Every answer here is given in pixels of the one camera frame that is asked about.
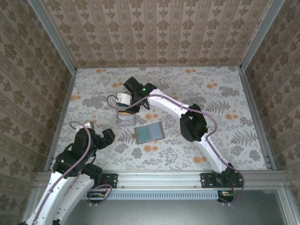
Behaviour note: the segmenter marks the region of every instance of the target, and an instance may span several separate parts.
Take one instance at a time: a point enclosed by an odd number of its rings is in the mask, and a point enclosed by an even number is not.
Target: metal base
[[[139,191],[213,191],[231,190],[231,188],[208,188],[201,186],[201,173],[211,171],[104,171],[104,173],[117,173],[118,184],[116,193],[138,193]],[[288,225],[298,224],[299,215],[295,209],[294,201],[289,195],[288,182],[283,171],[241,171],[245,178],[245,193],[249,190],[264,190],[277,193]],[[37,173],[33,192],[27,205],[27,215],[31,215],[43,194],[50,178],[50,172]]]

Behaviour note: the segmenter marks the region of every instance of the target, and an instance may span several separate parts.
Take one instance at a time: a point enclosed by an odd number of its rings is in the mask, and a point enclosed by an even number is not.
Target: metal frame
[[[69,83],[69,87],[67,89],[67,93],[66,93],[64,103],[62,105],[62,109],[61,109],[61,112],[60,112],[60,118],[59,118],[58,123],[57,123],[57,127],[56,127],[56,130],[55,130],[55,133],[54,133],[54,137],[53,137],[53,140],[52,140],[52,144],[51,144],[51,147],[50,147],[50,151],[49,151],[49,155],[48,155],[48,158],[47,158],[47,162],[46,162],[44,171],[48,171],[50,169],[51,161],[52,161],[53,156],[55,154],[57,144],[58,144],[58,141],[60,139],[60,133],[61,133],[62,127],[64,125],[64,120],[65,120],[65,116],[67,114],[67,110],[68,110],[70,98],[71,98],[71,95],[72,95],[72,91],[73,91],[73,88],[75,86],[76,76],[77,76],[76,74],[71,76],[71,80],[70,80],[70,83]]]
[[[300,224],[299,214],[283,171],[241,172],[245,177],[245,191],[277,190],[288,225]],[[200,174],[210,173],[210,171],[104,171],[104,173],[118,174],[118,186],[115,189],[118,192],[185,191],[188,193],[190,191],[228,190],[228,188],[201,187]],[[50,174],[50,172],[37,173],[23,221],[35,209],[49,182]]]
[[[264,37],[266,36],[270,26],[275,20],[275,17],[277,16],[284,2],[285,0],[274,0],[270,3],[270,6],[266,14],[264,15],[242,61],[240,62],[240,67],[242,68],[242,70],[246,70],[247,66],[251,62],[259,45],[261,44]]]
[[[244,93],[248,102],[248,106],[249,106],[249,110],[252,116],[252,120],[253,120],[253,124],[257,133],[257,138],[259,141],[259,144],[263,150],[263,152],[267,155],[267,158],[265,157],[265,161],[266,161],[266,166],[267,168],[271,168],[273,170],[276,170],[276,165],[275,165],[275,161],[269,146],[269,142],[266,136],[266,133],[263,129],[263,124],[261,121],[261,118],[259,116],[257,107],[256,107],[256,103],[250,88],[250,84],[248,82],[248,78],[246,76],[246,72],[245,71],[239,71],[240,74],[240,80],[241,83],[243,85],[243,89],[244,89]]]
[[[58,31],[52,24],[50,17],[47,14],[47,11],[43,7],[42,2],[40,0],[28,0],[28,2],[31,5],[33,11],[36,13],[38,19],[42,23],[44,29],[46,30],[47,34],[49,35],[55,48],[59,52],[61,58],[64,60],[70,73],[72,75],[74,75],[76,72],[75,63],[74,63],[72,57],[70,56],[70,54],[66,48],[66,45],[61,40]]]

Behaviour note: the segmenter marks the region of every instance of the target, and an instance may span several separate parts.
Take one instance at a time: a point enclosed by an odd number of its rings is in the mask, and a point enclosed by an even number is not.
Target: floral wallpaper
[[[238,65],[271,0],[41,0],[78,68]]]
[[[277,168],[300,209],[300,1],[286,0],[246,70]]]
[[[236,67],[139,67],[78,69],[55,156],[74,141],[72,120],[93,121],[97,134],[111,128],[112,145],[99,150],[95,164],[105,170],[210,170],[199,147],[180,134],[180,123],[158,108],[141,108],[135,126],[117,126],[107,106],[110,94],[127,92],[123,83],[134,76],[188,105],[196,103],[218,123],[213,141],[236,168],[264,170],[265,162]],[[209,130],[213,123],[206,119]],[[136,144],[134,127],[162,122],[165,139]]]
[[[0,1],[0,224],[17,224],[43,171],[70,73],[25,0]]]

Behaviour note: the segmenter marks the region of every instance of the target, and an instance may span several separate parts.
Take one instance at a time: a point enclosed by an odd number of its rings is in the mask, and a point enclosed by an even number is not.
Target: patterned wall
[[[79,68],[239,64],[271,0],[42,0]]]
[[[300,0],[286,0],[247,76],[278,169],[300,206]]]
[[[70,74],[25,0],[0,1],[0,224],[16,224],[42,171]]]

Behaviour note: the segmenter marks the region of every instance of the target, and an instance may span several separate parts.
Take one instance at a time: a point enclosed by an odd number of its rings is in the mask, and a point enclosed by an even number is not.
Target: black bracket
[[[202,188],[241,188],[243,183],[242,177],[238,173],[234,173],[227,183],[221,185],[217,182],[216,175],[212,172],[201,173],[201,186]]]
[[[201,111],[200,107],[196,104],[189,106],[190,109]],[[201,137],[207,133],[207,123],[202,114],[187,111],[181,115],[180,118],[180,132],[181,135],[189,142],[201,141]]]
[[[115,135],[111,129],[106,129],[102,132],[103,137],[97,135],[95,130],[88,128],[91,135],[91,146],[85,156],[85,158],[75,167],[67,177],[75,177],[78,173],[85,167],[86,162],[91,158],[99,149],[103,149],[108,145],[111,145],[115,139]],[[80,157],[85,153],[88,146],[88,134],[84,128],[81,128],[75,135],[74,143],[72,144],[71,150],[64,150],[55,159],[55,164],[53,170],[63,174],[67,171],[74,163],[80,159]]]
[[[118,184],[118,174],[117,173],[103,173],[102,174],[102,180],[100,182],[100,185],[103,184],[110,184],[112,188],[117,188]],[[102,196],[106,194],[106,189],[107,187],[101,187],[97,191],[91,191],[86,194],[87,198],[89,196],[94,196],[96,198],[99,198],[99,200],[90,200],[91,203],[99,203],[102,201]]]
[[[130,103],[136,103],[137,101],[141,100],[143,97],[148,96],[154,89],[157,87],[151,83],[147,83],[146,85],[142,85],[139,83],[133,76],[130,77],[125,83],[124,86],[131,94]],[[143,100],[136,106],[129,109],[130,114],[138,113],[140,111],[140,106],[143,105],[146,109],[149,108],[148,100]]]

